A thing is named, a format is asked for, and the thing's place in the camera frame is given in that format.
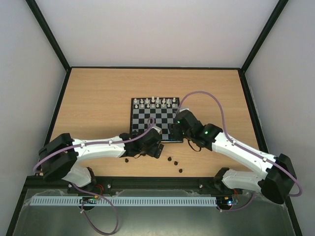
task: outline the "black frame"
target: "black frame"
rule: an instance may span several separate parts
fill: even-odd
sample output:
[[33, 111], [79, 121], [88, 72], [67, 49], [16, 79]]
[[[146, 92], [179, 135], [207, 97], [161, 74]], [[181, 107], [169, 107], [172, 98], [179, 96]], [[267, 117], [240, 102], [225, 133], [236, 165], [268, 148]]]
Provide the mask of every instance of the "black frame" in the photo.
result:
[[[258, 119], [258, 115], [256, 112], [256, 108], [253, 103], [252, 95], [249, 89], [249, 85], [247, 82], [247, 79], [245, 77], [245, 72], [249, 68], [250, 64], [252, 63], [254, 57], [256, 56], [257, 52], [259, 51], [260, 47], [262, 46], [263, 42], [265, 41], [266, 37], [268, 36], [270, 30], [272, 29], [273, 25], [277, 21], [278, 17], [280, 16], [281, 12], [283, 11], [284, 7], [286, 6], [288, 0], [279, 0], [275, 9], [273, 10], [272, 14], [270, 15], [265, 27], [263, 28], [262, 32], [260, 33], [257, 41], [255, 42], [251, 52], [249, 53], [246, 61], [244, 62], [242, 68], [222, 68], [222, 67], [134, 67], [134, 66], [109, 66], [109, 67], [101, 67], [101, 66], [96, 66], [96, 67], [84, 67], [84, 66], [73, 66], [71, 67], [69, 63], [67, 62], [61, 48], [59, 47], [53, 33], [51, 32], [43, 14], [41, 13], [38, 5], [36, 4], [35, 0], [26, 0], [28, 6], [30, 7], [32, 13], [34, 14], [35, 18], [37, 19], [40, 27], [42, 28], [43, 32], [45, 33], [48, 41], [50, 42], [52, 48], [54, 49], [55, 53], [57, 54], [59, 60], [61, 61], [65, 71], [66, 71], [66, 76], [63, 82], [63, 86], [56, 104], [56, 108], [49, 126], [49, 130], [45, 139], [45, 143], [47, 144], [50, 141], [55, 122], [58, 116], [58, 112], [62, 103], [63, 95], [67, 86], [67, 82], [69, 80], [70, 74], [71, 74], [71, 69], [72, 68], [119, 68], [119, 69], [197, 69], [197, 70], [238, 70], [239, 76], [240, 76], [240, 81], [242, 84], [244, 96], [246, 99], [246, 103], [248, 106], [249, 114], [251, 116], [252, 120], [252, 125], [253, 129], [255, 132], [255, 136], [257, 139], [258, 147], [261, 151], [263, 152], [268, 152], [268, 148], [262, 133], [262, 129], [260, 126], [260, 122]], [[143, 185], [145, 186], [150, 186], [154, 189], [161, 189], [158, 186], [162, 186], [162, 189], [195, 189], [199, 190], [199, 185], [200, 183], [208, 180], [210, 178], [193, 178], [193, 177], [188, 177], [188, 178], [176, 178], [176, 177], [170, 177], [170, 178], [152, 178], [152, 177], [102, 177], [102, 181], [110, 181], [112, 185], [112, 189], [122, 189], [122, 188], [142, 188]], [[18, 203], [16, 205], [14, 214], [12, 216], [8, 231], [7, 231], [7, 236], [13, 235], [15, 225], [17, 223], [18, 217], [20, 210], [22, 208], [23, 202], [25, 200], [26, 192], [28, 189], [45, 189], [45, 188], [59, 188], [59, 189], [65, 189], [67, 188], [67, 182], [64, 180], [60, 180], [57, 182], [53, 183], [46, 183], [43, 181], [42, 177], [39, 176], [30, 176], [27, 177], [26, 182], [24, 184], [24, 187], [22, 189], [20, 198], [18, 200]], [[292, 202], [290, 197], [288, 197], [285, 201], [285, 204], [288, 208], [288, 213], [295, 231], [295, 234], [297, 236], [301, 236], [302, 232], [300, 229], [300, 226], [298, 224]]]

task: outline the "robotic arm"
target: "robotic arm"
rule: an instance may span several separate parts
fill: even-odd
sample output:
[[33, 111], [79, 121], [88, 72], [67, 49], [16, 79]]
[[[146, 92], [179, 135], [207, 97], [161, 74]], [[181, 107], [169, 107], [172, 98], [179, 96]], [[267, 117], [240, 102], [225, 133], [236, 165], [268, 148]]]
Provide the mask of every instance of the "robotic arm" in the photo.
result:
[[81, 161], [136, 155], [159, 158], [164, 147], [160, 144], [160, 133], [161, 129], [154, 126], [141, 138], [138, 134], [123, 133], [110, 139], [80, 140], [72, 139], [69, 133], [61, 134], [39, 151], [39, 159], [43, 160], [55, 151], [66, 147], [70, 149], [54, 155], [41, 164], [43, 178], [45, 181], [63, 179], [89, 191], [96, 185], [96, 180], [90, 168], [79, 165]]
[[[179, 111], [175, 117], [175, 124], [170, 125], [169, 129], [175, 137], [186, 138], [190, 146], [190, 142], [195, 143], [200, 148], [199, 151], [206, 148], [224, 154], [253, 171], [238, 172], [222, 168], [214, 178], [215, 187], [219, 190], [224, 188], [253, 190], [277, 204], [283, 204], [294, 185], [291, 178], [272, 164], [277, 163], [296, 178], [289, 157], [283, 154], [276, 157], [261, 152], [229, 136], [231, 142], [221, 128], [213, 124], [202, 125], [188, 109]], [[255, 154], [259, 154], [262, 159], [257, 158]]]

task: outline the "gray wall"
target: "gray wall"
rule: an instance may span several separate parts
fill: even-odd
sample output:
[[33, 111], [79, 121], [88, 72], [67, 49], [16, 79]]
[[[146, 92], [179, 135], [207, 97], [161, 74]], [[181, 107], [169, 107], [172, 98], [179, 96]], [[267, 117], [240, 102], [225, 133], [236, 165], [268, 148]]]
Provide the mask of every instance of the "gray wall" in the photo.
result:
[[72, 66], [230, 66], [278, 0], [37, 0]]
[[25, 1], [2, 1], [0, 22], [0, 235], [5, 235], [65, 71]]
[[289, 1], [247, 72], [269, 151], [291, 157], [304, 188], [292, 198], [304, 235], [315, 230], [314, 9]]

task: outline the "light wood tabletop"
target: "light wood tabletop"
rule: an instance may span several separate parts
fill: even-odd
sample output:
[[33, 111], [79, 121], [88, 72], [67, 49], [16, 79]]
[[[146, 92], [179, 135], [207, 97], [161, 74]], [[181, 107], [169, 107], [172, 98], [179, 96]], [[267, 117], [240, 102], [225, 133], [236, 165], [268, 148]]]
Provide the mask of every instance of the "light wood tabletop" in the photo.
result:
[[[210, 92], [220, 101], [231, 136], [258, 148], [237, 70], [74, 68], [52, 139], [61, 133], [70, 133], [77, 139], [104, 139], [128, 133], [131, 98], [182, 99], [196, 90]], [[203, 124], [222, 127], [220, 110], [211, 97], [194, 94], [183, 106], [189, 107]], [[186, 141], [164, 145], [159, 159], [129, 157], [126, 163], [125, 158], [99, 158], [80, 165], [91, 167], [96, 176], [120, 177], [213, 177], [222, 167], [247, 170], [222, 154], [207, 149], [195, 152]]]

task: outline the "purple cable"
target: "purple cable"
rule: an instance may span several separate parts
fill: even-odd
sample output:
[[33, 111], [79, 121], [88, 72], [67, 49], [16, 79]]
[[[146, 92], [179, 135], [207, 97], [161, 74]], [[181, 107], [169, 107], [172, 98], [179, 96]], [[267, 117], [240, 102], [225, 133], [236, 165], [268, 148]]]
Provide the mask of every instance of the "purple cable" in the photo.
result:
[[99, 195], [99, 194], [96, 194], [96, 193], [92, 193], [92, 192], [88, 192], [88, 191], [82, 190], [82, 189], [80, 189], [77, 185], [75, 185], [74, 183], [71, 183], [71, 184], [73, 185], [73, 187], [74, 187], [76, 190], [78, 190], [78, 191], [80, 191], [80, 192], [82, 192], [82, 193], [87, 193], [87, 194], [93, 195], [93, 196], [96, 195], [96, 196], [98, 196], [99, 198], [104, 199], [106, 202], [109, 203], [109, 205], [112, 206], [112, 208], [113, 208], [114, 211], [115, 211], [115, 215], [116, 215], [116, 226], [115, 226], [114, 230], [113, 230], [112, 232], [110, 232], [110, 233], [105, 233], [105, 232], [99, 230], [97, 227], [95, 227], [95, 225], [91, 222], [91, 220], [89, 219], [88, 215], [85, 213], [85, 211], [84, 211], [84, 209], [83, 209], [85, 202], [82, 203], [82, 205], [81, 205], [81, 210], [83, 211], [83, 214], [84, 214], [84, 216], [86, 217], [86, 219], [88, 220], [88, 223], [90, 224], [90, 226], [91, 226], [96, 232], [98, 232], [100, 235], [113, 235], [113, 234], [115, 234], [115, 233], [117, 232], [117, 228], [118, 228], [118, 224], [119, 224], [119, 217], [118, 217], [117, 209], [116, 209], [116, 207], [112, 204], [112, 202], [111, 202], [110, 200], [108, 200], [106, 197], [102, 196], [102, 195]]
[[[115, 142], [112, 142], [112, 144], [126, 144], [126, 143], [130, 143], [130, 142], [133, 142], [133, 141], [136, 141], [140, 138], [142, 138], [143, 136], [145, 136], [154, 126], [155, 124], [155, 119], [153, 117], [150, 117], [148, 118], [148, 125], [151, 124], [149, 126], [149, 128], [141, 135], [139, 135], [138, 137], [135, 137], [133, 139], [129, 139], [129, 140], [125, 140], [125, 141], [115, 141]], [[95, 142], [89, 142], [89, 143], [85, 143], [85, 146], [89, 146], [89, 145], [96, 145], [96, 144], [109, 144], [109, 141], [95, 141]], [[68, 147], [64, 147], [58, 151], [55, 151], [51, 154], [49, 154], [48, 156], [46, 156], [45, 158], [43, 158], [42, 160], [40, 160], [34, 167], [33, 167], [33, 171], [36, 172], [37, 171], [37, 168], [43, 164], [45, 161], [49, 160], [50, 158], [52, 158], [53, 156], [56, 156], [58, 155], [59, 153], [62, 153], [64, 151], [67, 151], [69, 149], [72, 149], [72, 148], [78, 148], [78, 147], [81, 147], [81, 144], [76, 144], [76, 145], [71, 145], [71, 146], [68, 146]]]
[[[180, 109], [181, 105], [183, 104], [183, 102], [185, 101], [185, 99], [186, 99], [188, 96], [190, 96], [190, 95], [192, 95], [192, 94], [196, 94], [196, 93], [203, 93], [203, 94], [206, 94], [206, 95], [212, 97], [212, 98], [216, 101], [216, 103], [217, 103], [217, 105], [219, 106], [220, 111], [221, 111], [222, 125], [223, 125], [224, 134], [225, 134], [226, 138], [227, 138], [231, 143], [233, 143], [233, 140], [230, 138], [230, 136], [228, 135], [227, 130], [226, 130], [225, 118], [224, 118], [224, 112], [223, 112], [222, 105], [221, 105], [221, 103], [217, 100], [217, 98], [214, 97], [211, 93], [208, 93], [208, 92], [205, 92], [205, 91], [195, 91], [195, 92], [190, 92], [190, 93], [188, 93], [188, 94], [182, 99], [181, 103], [179, 104], [178, 110]], [[248, 152], [248, 153], [250, 153], [250, 154], [252, 154], [252, 155], [254, 155], [254, 156], [258, 157], [258, 158], [260, 158], [260, 159], [262, 159], [262, 160], [264, 159], [264, 157], [262, 157], [262, 156], [259, 155], [258, 153], [253, 152], [252, 150], [249, 150], [249, 149], [247, 149], [246, 147], [244, 147], [244, 146], [242, 146], [242, 145], [240, 145], [240, 144], [238, 144], [238, 143], [234, 143], [234, 145], [237, 146], [237, 147], [239, 147], [240, 149], [242, 149], [242, 150], [244, 150], [244, 151], [246, 151], [246, 152]], [[269, 160], [269, 159], [267, 159], [266, 161], [267, 161], [268, 163], [274, 165], [275, 167], [277, 167], [277, 168], [278, 168], [279, 170], [281, 170], [282, 172], [284, 172], [284, 173], [285, 173], [287, 176], [289, 176], [290, 179], [293, 180], [294, 183], [296, 183], [296, 185], [298, 186], [299, 192], [298, 192], [297, 194], [288, 194], [288, 196], [290, 196], [290, 197], [298, 197], [298, 196], [301, 196], [301, 195], [302, 195], [302, 193], [303, 193], [302, 186], [301, 186], [300, 182], [299, 182], [293, 175], [291, 175], [285, 168], [283, 168], [282, 166], [278, 165], [277, 163], [272, 162], [272, 161]]]
[[230, 210], [222, 210], [219, 206], [217, 206], [217, 209], [219, 209], [219, 210], [221, 210], [221, 211], [224, 211], [224, 212], [233, 212], [233, 211], [243, 210], [244, 208], [248, 207], [248, 206], [253, 202], [253, 200], [254, 200], [254, 198], [255, 198], [255, 195], [256, 195], [256, 193], [253, 192], [253, 193], [252, 193], [252, 197], [251, 197], [251, 199], [249, 200], [249, 202], [246, 203], [244, 206], [242, 206], [242, 207], [240, 207], [240, 208], [237, 208], [237, 209], [230, 209]]

